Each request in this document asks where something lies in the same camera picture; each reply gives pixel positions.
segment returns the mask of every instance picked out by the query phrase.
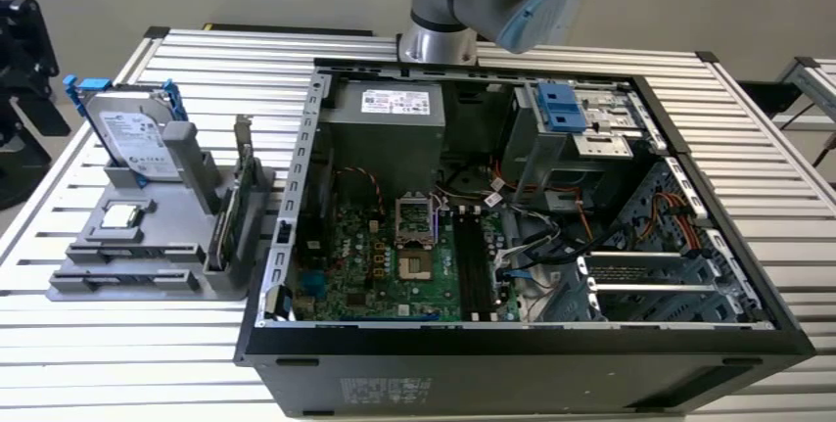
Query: slotted aluminum table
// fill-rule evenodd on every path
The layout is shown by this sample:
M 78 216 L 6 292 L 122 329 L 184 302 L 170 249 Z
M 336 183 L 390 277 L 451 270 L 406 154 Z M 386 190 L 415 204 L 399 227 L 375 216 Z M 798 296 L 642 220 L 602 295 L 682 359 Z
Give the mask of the slotted aluminum table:
M 815 105 L 836 121 L 836 60 L 798 57 L 779 80 L 796 84 Z
M 256 152 L 280 170 L 274 209 L 316 57 L 391 61 L 395 40 L 172 30 L 143 40 L 118 76 L 179 83 L 200 144 L 220 164 L 235 158 L 234 116 L 254 116 Z M 511 55 L 483 45 L 480 57 L 487 67 L 648 77 L 822 353 L 687 421 L 836 420 L 835 193 L 723 67 L 694 53 L 594 48 Z M 86 126 L 0 239 L 0 420 L 280 420 L 255 371 L 231 363 L 244 302 L 51 303 L 43 296 L 102 193 L 104 161 Z M 268 218 L 263 233 L 272 228 Z

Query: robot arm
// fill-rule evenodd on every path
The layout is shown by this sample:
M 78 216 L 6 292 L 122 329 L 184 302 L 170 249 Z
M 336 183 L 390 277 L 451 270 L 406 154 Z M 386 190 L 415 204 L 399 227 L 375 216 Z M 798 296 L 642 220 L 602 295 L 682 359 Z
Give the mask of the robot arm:
M 414 0 L 412 24 L 403 35 L 403 61 L 476 63 L 480 34 L 512 53 L 543 42 L 566 0 Z

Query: open computer tower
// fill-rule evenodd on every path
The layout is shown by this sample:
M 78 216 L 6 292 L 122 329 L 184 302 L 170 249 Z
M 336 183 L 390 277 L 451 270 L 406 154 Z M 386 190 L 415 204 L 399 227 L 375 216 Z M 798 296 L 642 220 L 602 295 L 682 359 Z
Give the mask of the open computer tower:
M 684 412 L 812 345 L 643 77 L 318 61 L 235 361 L 288 416 Z

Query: motherboard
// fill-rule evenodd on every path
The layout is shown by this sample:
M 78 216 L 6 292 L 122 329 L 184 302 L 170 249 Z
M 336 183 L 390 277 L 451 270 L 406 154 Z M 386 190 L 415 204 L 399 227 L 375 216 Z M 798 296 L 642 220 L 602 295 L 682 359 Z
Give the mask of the motherboard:
M 396 215 L 364 210 L 352 205 L 338 208 L 331 235 L 331 253 L 324 269 L 303 269 L 298 277 L 294 311 L 299 319 L 316 321 L 462 321 L 472 320 L 463 308 L 458 257 L 462 245 L 454 227 L 456 212 L 438 209 L 432 223 L 416 209 Z M 402 244 L 402 231 L 426 232 L 432 243 Z M 492 257 L 503 247 L 499 214 L 483 212 L 483 263 L 476 267 L 483 281 L 491 280 Z M 492 313 L 487 319 L 519 319 L 514 292 L 490 297 Z

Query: power supply label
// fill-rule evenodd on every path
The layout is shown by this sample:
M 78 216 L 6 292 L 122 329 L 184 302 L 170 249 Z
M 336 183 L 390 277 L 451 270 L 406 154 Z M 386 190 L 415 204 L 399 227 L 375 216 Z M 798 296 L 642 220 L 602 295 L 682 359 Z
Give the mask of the power supply label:
M 416 91 L 363 92 L 360 111 L 370 114 L 398 114 L 408 116 L 430 115 L 430 93 Z

